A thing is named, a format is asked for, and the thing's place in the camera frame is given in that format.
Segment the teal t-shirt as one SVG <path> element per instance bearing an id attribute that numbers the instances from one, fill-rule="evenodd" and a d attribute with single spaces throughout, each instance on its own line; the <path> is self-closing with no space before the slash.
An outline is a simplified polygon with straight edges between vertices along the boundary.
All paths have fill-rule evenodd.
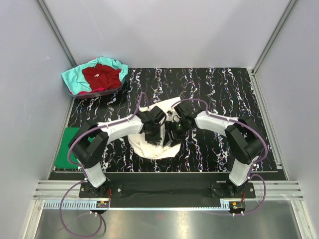
<path id="1" fill-rule="evenodd" d="M 94 67 L 96 64 L 102 64 L 102 65 L 107 65 L 110 66 L 114 69 L 120 69 L 120 79 L 124 80 L 124 78 L 128 74 L 128 65 L 121 63 L 118 60 L 114 60 L 112 58 L 108 57 L 97 57 L 85 64 L 81 64 L 79 66 L 76 66 L 70 70 L 67 70 L 63 73 L 61 73 L 62 79 L 65 83 L 67 84 L 72 84 L 76 80 L 84 81 L 84 77 L 82 76 L 82 70 L 87 68 L 87 67 Z"/>

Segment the pink garment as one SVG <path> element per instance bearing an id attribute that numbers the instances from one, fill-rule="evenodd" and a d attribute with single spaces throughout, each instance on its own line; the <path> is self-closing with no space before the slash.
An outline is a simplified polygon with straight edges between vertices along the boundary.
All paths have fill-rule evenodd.
<path id="1" fill-rule="evenodd" d="M 105 88 L 96 88 L 96 89 L 94 89 L 94 90 L 92 90 L 92 91 L 89 91 L 89 92 L 87 92 L 87 91 L 80 91 L 78 94 L 79 94 L 79 95 L 95 94 L 95 93 L 98 93 L 98 92 L 103 92 L 103 91 L 105 91 L 105 90 L 106 90 Z"/>

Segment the white printed t-shirt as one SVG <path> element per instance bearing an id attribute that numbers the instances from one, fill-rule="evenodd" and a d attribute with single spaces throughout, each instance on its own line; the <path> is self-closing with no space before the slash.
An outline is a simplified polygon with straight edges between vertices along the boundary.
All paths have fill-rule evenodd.
<path id="1" fill-rule="evenodd" d="M 167 111 L 170 109 L 170 107 L 174 103 L 180 100 L 181 100 L 180 97 L 164 100 L 164 101 L 152 104 L 149 107 L 142 107 L 140 108 L 140 111 L 141 112 L 149 111 L 155 106 L 158 106 L 168 116 Z M 160 128 L 160 136 L 162 140 L 160 141 L 159 145 L 153 145 L 148 143 L 145 140 L 144 133 L 130 134 L 128 135 L 128 141 L 131 147 L 133 148 L 134 153 L 136 153 L 138 156 L 142 158 L 152 159 L 152 160 L 158 160 L 158 159 L 161 160 L 164 158 L 175 157 L 177 153 L 180 151 L 181 143 L 178 143 L 174 146 L 169 146 L 169 145 L 164 146 L 163 145 L 164 126 L 161 126 Z"/>

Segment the red t-shirt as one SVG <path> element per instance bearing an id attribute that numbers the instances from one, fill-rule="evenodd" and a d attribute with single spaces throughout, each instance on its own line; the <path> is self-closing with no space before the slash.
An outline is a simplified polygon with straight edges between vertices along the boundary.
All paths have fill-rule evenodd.
<path id="1" fill-rule="evenodd" d="M 82 70 L 82 74 L 92 91 L 113 90 L 120 87 L 122 84 L 119 78 L 120 72 L 120 69 L 114 69 L 100 63 Z"/>

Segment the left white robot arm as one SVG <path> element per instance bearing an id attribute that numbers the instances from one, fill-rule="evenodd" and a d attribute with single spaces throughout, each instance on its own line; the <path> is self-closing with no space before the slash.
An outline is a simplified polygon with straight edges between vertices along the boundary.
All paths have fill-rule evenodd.
<path id="1" fill-rule="evenodd" d="M 80 168 L 84 182 L 96 197 L 103 197 L 108 190 L 107 177 L 101 160 L 106 146 L 119 138 L 143 133 L 147 142 L 157 145 L 161 141 L 161 124 L 166 114 L 155 106 L 149 111 L 136 109 L 131 115 L 110 122 L 86 122 L 68 145 L 67 160 Z"/>

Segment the dark laundry basket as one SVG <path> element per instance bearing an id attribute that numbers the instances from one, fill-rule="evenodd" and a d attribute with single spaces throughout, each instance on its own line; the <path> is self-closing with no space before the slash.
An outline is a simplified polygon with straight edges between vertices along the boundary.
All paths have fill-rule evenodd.
<path id="1" fill-rule="evenodd" d="M 67 84 L 66 90 L 67 90 L 67 93 L 69 93 L 70 96 L 74 97 L 75 99 L 78 99 L 78 100 L 79 99 L 89 99 L 89 98 L 95 98 L 95 97 L 106 96 L 106 95 L 117 93 L 122 89 L 122 87 L 124 85 L 124 80 L 121 80 L 121 83 L 122 84 L 120 87 L 113 89 L 113 90 L 105 90 L 103 92 L 98 92 L 95 94 L 79 95 L 78 93 L 80 91 L 87 91 L 87 92 L 92 91 L 89 84 L 87 83 L 87 81 L 84 78 L 84 81 L 76 80 L 72 84 Z"/>

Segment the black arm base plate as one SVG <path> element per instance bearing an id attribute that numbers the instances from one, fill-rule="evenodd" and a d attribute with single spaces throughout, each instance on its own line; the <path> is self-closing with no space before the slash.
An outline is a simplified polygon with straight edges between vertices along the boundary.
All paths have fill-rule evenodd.
<path id="1" fill-rule="evenodd" d="M 196 209 L 221 207 L 220 199 L 238 199 L 226 191 L 228 173 L 108 173 L 110 207 L 119 209 Z"/>

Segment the folded green t-shirt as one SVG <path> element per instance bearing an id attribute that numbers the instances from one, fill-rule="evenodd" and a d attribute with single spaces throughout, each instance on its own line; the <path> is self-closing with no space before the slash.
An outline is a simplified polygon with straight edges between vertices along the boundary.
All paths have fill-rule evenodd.
<path id="1" fill-rule="evenodd" d="M 77 169 L 76 165 L 68 161 L 67 155 L 69 151 L 69 143 L 72 140 L 72 138 L 75 136 L 78 130 L 79 130 L 78 127 L 65 128 L 62 141 L 60 144 L 60 148 L 54 162 L 55 169 Z"/>

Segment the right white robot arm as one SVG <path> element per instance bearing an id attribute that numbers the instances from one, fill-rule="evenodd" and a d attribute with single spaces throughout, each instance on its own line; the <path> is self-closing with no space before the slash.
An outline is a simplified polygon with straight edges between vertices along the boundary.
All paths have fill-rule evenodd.
<path id="1" fill-rule="evenodd" d="M 252 169 L 267 154 L 267 146 L 254 121 L 248 117 L 232 118 L 214 114 L 208 109 L 194 110 L 190 104 L 181 100 L 167 111 L 165 121 L 164 145 L 181 143 L 186 132 L 202 129 L 217 133 L 227 139 L 233 164 L 226 182 L 211 186 L 215 197 L 238 197 L 252 179 Z"/>

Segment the aluminium frame rail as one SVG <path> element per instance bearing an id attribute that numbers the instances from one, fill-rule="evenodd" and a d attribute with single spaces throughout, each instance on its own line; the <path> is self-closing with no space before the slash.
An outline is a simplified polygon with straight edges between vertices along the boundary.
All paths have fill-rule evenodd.
<path id="1" fill-rule="evenodd" d="M 57 200 L 78 181 L 42 180 L 39 181 L 33 195 L 34 200 Z"/>

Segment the black marble table mat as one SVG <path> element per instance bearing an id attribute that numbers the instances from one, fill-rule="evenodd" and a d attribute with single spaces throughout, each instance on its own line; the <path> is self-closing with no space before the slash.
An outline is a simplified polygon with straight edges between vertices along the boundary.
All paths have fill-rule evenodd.
<path id="1" fill-rule="evenodd" d="M 75 100 L 69 127 L 87 120 L 112 121 L 145 106 L 171 98 L 188 99 L 194 109 L 227 117 L 250 116 L 262 136 L 266 129 L 253 85 L 245 68 L 131 68 L 116 94 Z M 113 141 L 103 154 L 105 172 L 225 172 L 233 155 L 227 140 L 211 131 L 193 129 L 186 134 L 175 157 L 148 160 L 134 153 L 126 137 Z"/>

